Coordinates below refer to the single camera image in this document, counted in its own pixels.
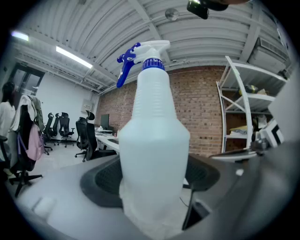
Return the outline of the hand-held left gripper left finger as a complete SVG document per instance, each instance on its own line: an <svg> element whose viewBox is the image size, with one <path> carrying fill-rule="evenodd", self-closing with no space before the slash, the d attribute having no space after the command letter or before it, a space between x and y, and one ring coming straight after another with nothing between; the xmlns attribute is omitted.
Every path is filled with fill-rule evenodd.
<svg viewBox="0 0 300 240"><path fill-rule="evenodd" d="M100 207L81 190L81 177L111 159L103 157L50 172L26 189L16 205L47 240L146 240L122 209Z"/></svg>

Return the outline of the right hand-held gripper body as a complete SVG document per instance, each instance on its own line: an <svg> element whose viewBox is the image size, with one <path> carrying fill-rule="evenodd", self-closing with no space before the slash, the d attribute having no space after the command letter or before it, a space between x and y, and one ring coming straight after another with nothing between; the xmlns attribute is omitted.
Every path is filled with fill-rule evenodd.
<svg viewBox="0 0 300 240"><path fill-rule="evenodd" d="M263 152L276 148L284 142L300 139L300 78L295 77L285 84L283 89L268 106L272 119L265 127L255 133L250 148Z"/></svg>

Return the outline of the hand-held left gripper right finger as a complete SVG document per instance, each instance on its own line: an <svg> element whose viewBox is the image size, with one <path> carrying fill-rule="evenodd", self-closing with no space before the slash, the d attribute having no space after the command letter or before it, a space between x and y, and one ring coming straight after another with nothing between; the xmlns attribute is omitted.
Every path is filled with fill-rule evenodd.
<svg viewBox="0 0 300 240"><path fill-rule="evenodd" d="M292 234L300 215L300 143L230 163L191 154L191 197L180 240L270 240Z"/></svg>

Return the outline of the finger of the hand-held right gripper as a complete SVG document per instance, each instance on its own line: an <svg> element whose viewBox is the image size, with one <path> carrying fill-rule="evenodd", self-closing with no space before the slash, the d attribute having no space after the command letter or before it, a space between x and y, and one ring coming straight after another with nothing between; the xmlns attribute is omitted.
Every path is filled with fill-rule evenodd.
<svg viewBox="0 0 300 240"><path fill-rule="evenodd" d="M211 155L209 158L218 160L218 161L224 161L224 162L238 162L247 160L253 157L256 157L257 153L251 149L242 149L242 150L232 150L223 152L216 155Z"/></svg>

